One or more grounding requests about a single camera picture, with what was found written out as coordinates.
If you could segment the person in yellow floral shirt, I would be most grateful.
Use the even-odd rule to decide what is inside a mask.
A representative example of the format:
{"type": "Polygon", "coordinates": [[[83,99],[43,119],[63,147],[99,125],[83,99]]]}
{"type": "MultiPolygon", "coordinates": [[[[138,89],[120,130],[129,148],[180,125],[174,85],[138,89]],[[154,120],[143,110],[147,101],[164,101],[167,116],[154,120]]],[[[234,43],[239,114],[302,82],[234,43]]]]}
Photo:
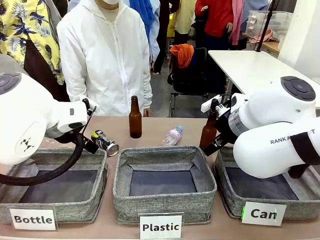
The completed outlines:
{"type": "Polygon", "coordinates": [[[0,53],[14,59],[54,99],[68,102],[54,0],[0,0],[0,53]]]}

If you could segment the small plastic water bottle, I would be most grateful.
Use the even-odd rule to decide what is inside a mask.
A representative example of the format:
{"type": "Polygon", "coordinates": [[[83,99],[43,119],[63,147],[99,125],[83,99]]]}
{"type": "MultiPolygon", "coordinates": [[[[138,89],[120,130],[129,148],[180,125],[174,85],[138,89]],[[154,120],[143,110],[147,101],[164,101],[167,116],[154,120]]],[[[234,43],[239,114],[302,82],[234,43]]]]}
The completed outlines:
{"type": "Polygon", "coordinates": [[[164,140],[161,141],[161,143],[164,146],[175,146],[181,139],[183,131],[184,127],[181,125],[172,128],[171,130],[169,130],[169,132],[165,136],[164,140]]]}

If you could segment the grey fabric basket can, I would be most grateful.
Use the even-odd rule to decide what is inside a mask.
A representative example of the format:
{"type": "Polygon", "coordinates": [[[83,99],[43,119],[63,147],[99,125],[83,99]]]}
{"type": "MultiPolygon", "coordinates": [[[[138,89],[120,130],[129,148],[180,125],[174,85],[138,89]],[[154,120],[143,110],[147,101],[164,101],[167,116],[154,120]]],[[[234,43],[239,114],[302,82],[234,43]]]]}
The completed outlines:
{"type": "Polygon", "coordinates": [[[256,178],[238,167],[233,148],[226,146],[217,152],[214,170],[223,203],[233,218],[242,216],[246,202],[285,205],[284,220],[320,217],[320,174],[311,166],[297,179],[287,172],[256,178]]]}

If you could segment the grey fabric basket bottle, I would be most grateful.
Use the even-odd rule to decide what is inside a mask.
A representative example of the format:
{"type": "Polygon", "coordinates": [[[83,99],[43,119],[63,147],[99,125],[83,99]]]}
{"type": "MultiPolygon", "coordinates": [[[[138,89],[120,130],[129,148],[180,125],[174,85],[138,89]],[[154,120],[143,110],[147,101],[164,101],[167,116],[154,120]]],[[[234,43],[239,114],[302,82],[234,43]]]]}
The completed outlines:
{"type": "Polygon", "coordinates": [[[58,223],[92,223],[107,184],[106,158],[103,150],[84,150],[75,165],[50,181],[31,186],[0,183],[0,223],[12,223],[10,209],[53,210],[58,223]]]}

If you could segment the white sign reading Plastic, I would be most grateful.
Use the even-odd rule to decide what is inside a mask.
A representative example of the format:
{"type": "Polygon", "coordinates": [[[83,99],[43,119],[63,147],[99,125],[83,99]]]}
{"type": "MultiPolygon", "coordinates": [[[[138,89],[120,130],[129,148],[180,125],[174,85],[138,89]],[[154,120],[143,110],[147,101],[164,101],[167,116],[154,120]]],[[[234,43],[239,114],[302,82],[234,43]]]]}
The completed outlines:
{"type": "Polygon", "coordinates": [[[141,216],[139,237],[141,240],[180,239],[182,215],[141,216]]]}

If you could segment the crushed black soda can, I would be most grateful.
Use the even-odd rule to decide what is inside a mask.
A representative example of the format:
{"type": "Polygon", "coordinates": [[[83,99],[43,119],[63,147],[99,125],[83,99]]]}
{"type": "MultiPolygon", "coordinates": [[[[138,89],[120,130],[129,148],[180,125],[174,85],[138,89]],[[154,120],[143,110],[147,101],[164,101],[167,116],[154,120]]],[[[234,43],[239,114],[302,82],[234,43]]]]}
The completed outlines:
{"type": "Polygon", "coordinates": [[[115,156],[120,146],[113,140],[109,139],[102,130],[96,130],[91,134],[91,140],[102,150],[107,153],[108,157],[115,156]]]}

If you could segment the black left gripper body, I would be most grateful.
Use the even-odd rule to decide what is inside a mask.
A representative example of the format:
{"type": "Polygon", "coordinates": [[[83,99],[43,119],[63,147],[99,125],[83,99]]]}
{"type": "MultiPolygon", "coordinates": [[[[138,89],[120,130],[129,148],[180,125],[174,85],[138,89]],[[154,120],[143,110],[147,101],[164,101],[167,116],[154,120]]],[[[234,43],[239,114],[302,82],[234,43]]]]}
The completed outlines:
{"type": "Polygon", "coordinates": [[[54,139],[61,144],[73,143],[74,145],[79,145],[79,142],[85,144],[87,138],[80,132],[81,128],[73,129],[69,132],[63,133],[61,136],[55,136],[54,134],[45,133],[45,137],[49,139],[54,139]]]}

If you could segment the brown glass bottle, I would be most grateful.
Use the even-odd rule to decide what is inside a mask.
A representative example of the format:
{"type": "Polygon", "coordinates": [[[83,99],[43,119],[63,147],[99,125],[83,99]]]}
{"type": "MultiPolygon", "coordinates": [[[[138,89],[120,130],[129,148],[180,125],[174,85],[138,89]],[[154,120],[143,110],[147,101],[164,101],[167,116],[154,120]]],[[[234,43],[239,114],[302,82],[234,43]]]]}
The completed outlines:
{"type": "Polygon", "coordinates": [[[137,96],[131,97],[131,111],[129,114],[129,134],[133,139],[138,139],[142,136],[142,114],[139,108],[137,96]]]}
{"type": "Polygon", "coordinates": [[[207,145],[209,145],[216,137],[217,129],[215,127],[215,123],[217,120],[217,113],[213,110],[209,111],[209,117],[205,126],[202,128],[201,138],[199,147],[204,149],[207,145]]]}

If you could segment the person with pink scarf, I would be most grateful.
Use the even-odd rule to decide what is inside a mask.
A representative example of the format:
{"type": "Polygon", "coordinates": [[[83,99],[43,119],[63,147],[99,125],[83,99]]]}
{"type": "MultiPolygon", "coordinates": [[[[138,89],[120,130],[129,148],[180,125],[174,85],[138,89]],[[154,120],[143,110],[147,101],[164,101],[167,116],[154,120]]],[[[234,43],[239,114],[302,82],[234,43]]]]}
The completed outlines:
{"type": "Polygon", "coordinates": [[[234,20],[230,36],[231,50],[242,50],[245,48],[242,33],[246,31],[249,11],[265,11],[268,9],[268,5],[269,0],[232,0],[234,20]]]}

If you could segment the black pole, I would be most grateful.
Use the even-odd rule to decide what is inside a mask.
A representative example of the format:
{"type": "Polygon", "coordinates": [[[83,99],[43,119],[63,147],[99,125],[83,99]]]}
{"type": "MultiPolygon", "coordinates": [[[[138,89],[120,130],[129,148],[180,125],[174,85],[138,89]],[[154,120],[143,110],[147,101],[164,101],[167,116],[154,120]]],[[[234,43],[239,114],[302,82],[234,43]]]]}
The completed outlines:
{"type": "Polygon", "coordinates": [[[279,4],[279,0],[270,0],[269,2],[269,6],[268,6],[268,9],[266,11],[266,21],[265,21],[265,24],[264,24],[264,28],[263,28],[263,31],[262,31],[262,35],[261,35],[261,38],[258,42],[258,46],[257,48],[255,48],[255,51],[256,52],[261,52],[261,47],[262,47],[262,44],[264,42],[264,38],[266,36],[266,32],[267,32],[267,29],[268,29],[268,26],[269,26],[269,22],[271,20],[271,17],[273,15],[273,11],[277,8],[279,4]]]}

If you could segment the person's left forearm white sleeve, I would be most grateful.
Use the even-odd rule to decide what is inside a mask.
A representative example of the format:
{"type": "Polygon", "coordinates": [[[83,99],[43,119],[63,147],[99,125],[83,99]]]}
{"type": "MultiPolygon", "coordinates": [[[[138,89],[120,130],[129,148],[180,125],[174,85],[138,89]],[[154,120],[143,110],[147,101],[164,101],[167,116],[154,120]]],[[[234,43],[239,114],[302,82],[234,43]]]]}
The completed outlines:
{"type": "Polygon", "coordinates": [[[139,110],[142,113],[145,109],[149,109],[152,104],[152,87],[151,87],[151,73],[147,71],[143,74],[141,82],[140,93],[138,94],[139,110]]]}

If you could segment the person in red jacket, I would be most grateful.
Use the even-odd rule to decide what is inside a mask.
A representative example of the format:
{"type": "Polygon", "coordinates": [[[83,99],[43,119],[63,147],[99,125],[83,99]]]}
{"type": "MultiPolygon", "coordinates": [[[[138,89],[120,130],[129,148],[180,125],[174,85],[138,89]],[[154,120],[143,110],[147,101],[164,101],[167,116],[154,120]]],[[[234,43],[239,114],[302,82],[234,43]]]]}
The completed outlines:
{"type": "Polygon", "coordinates": [[[204,27],[204,46],[210,50],[228,50],[229,37],[233,30],[233,0],[197,0],[197,17],[207,13],[204,27]]]}

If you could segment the person in cream top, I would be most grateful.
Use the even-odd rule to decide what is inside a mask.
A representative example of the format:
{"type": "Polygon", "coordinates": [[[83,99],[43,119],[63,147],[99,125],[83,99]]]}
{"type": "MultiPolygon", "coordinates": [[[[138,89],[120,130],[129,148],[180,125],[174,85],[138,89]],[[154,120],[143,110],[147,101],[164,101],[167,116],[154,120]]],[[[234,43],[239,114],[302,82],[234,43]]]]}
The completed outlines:
{"type": "Polygon", "coordinates": [[[175,13],[174,45],[186,44],[189,31],[195,19],[197,0],[180,0],[179,8],[175,13]]]}

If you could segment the orange cloth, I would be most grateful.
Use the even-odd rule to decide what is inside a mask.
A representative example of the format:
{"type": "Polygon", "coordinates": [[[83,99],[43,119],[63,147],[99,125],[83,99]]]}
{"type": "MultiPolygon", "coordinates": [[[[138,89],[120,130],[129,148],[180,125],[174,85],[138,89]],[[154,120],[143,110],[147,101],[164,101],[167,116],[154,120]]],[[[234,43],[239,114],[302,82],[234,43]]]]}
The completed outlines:
{"type": "Polygon", "coordinates": [[[184,69],[191,63],[195,48],[191,44],[184,43],[174,45],[169,51],[177,58],[178,67],[184,69]]]}

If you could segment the person in white coat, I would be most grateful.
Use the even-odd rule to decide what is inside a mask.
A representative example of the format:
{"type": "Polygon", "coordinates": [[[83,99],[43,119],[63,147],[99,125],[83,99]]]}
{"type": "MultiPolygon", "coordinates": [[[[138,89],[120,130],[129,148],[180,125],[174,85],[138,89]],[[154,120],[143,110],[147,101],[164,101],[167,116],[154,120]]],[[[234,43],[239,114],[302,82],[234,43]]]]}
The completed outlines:
{"type": "Polygon", "coordinates": [[[140,14],[123,0],[80,0],[57,25],[63,67],[86,70],[87,96],[99,116],[127,117],[131,97],[150,71],[149,43],[140,14]]]}

